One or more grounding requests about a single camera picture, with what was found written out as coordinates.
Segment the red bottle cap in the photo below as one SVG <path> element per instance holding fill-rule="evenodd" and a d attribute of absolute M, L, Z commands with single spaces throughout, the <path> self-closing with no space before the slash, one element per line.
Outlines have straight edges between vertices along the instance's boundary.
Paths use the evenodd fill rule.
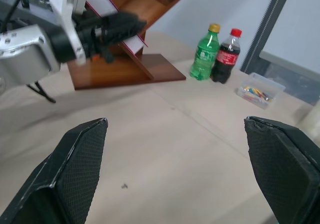
<path fill-rule="evenodd" d="M 230 34 L 233 35 L 233 36 L 235 36 L 235 37 L 240 38 L 240 37 L 241 37 L 241 34 L 242 34 L 242 31 L 239 30 L 239 29 L 232 29 Z"/>

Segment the robotic arm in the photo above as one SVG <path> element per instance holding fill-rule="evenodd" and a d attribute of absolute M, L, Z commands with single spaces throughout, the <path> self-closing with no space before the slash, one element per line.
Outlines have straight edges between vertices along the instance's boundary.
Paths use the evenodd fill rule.
<path fill-rule="evenodd" d="M 50 0 L 59 26 L 45 32 L 32 25 L 0 34 L 0 95 L 6 90 L 28 85 L 60 71 L 61 63 L 78 65 L 100 54 L 107 62 L 108 47 L 142 31 L 145 22 L 129 13 L 98 17 L 85 10 L 86 0 Z M 77 26 L 72 14 L 81 15 Z"/>

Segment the silver metal housing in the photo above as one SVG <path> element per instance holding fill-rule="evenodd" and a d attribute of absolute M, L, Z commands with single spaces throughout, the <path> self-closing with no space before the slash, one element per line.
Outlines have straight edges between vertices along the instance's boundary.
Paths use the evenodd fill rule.
<path fill-rule="evenodd" d="M 0 34 L 0 95 L 60 71 L 60 65 L 38 25 Z"/>

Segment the wooden base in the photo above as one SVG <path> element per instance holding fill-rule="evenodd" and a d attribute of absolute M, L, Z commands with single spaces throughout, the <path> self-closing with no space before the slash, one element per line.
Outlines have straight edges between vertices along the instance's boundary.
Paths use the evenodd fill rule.
<path fill-rule="evenodd" d="M 138 57 L 147 75 L 129 56 L 119 56 L 112 64 L 103 59 L 77 66 L 68 64 L 74 89 L 91 89 L 123 85 L 136 85 L 157 82 L 185 80 L 180 73 L 162 55 L 141 55 Z"/>

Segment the coca-cola bottle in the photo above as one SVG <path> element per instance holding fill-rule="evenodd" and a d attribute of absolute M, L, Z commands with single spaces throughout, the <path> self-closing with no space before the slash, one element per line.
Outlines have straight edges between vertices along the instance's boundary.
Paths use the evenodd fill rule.
<path fill-rule="evenodd" d="M 230 37 L 220 45 L 216 61 L 211 71 L 211 78 L 214 82 L 225 84 L 231 75 L 231 70 L 236 65 L 240 54 L 239 38 L 242 31 L 232 29 Z"/>

